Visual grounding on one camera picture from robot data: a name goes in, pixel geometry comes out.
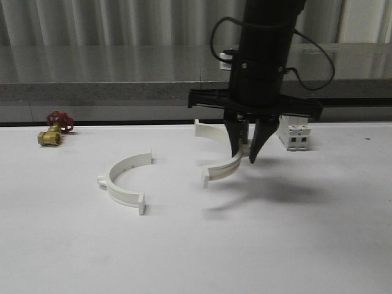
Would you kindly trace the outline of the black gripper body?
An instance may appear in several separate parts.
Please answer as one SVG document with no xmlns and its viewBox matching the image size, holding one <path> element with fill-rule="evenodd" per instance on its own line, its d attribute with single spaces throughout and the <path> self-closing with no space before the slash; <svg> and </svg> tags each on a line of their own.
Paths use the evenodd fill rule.
<svg viewBox="0 0 392 294">
<path fill-rule="evenodd" d="M 319 120 L 320 102 L 281 94 L 285 62 L 272 55 L 243 56 L 239 50 L 225 50 L 231 65 L 227 89 L 192 89 L 188 107 L 221 108 L 258 118 L 292 115 Z"/>
</svg>

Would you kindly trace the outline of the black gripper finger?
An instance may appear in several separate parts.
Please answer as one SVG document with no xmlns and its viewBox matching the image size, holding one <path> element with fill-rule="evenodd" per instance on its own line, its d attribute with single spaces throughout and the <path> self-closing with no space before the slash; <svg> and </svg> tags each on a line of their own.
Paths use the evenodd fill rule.
<svg viewBox="0 0 392 294">
<path fill-rule="evenodd" d="M 254 136 L 252 138 L 249 160 L 254 163 L 261 148 L 266 141 L 272 136 L 279 127 L 279 118 L 277 116 L 257 118 L 255 121 Z"/>
<path fill-rule="evenodd" d="M 239 151 L 239 147 L 248 142 L 248 121 L 241 113 L 225 111 L 224 125 L 230 140 L 232 156 L 234 157 Z"/>
</svg>

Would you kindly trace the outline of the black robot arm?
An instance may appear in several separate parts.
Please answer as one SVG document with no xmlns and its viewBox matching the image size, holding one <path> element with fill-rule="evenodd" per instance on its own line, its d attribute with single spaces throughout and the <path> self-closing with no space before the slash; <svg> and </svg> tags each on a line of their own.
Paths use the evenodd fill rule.
<svg viewBox="0 0 392 294">
<path fill-rule="evenodd" d="M 243 20 L 239 22 L 239 48 L 230 52 L 228 88 L 193 89 L 189 93 L 189 107 L 224 110 L 233 154 L 247 140 L 248 121 L 255 120 L 251 162 L 277 131 L 280 115 L 320 118 L 320 102 L 281 94 L 296 20 L 304 5 L 304 1 L 246 1 Z"/>
</svg>

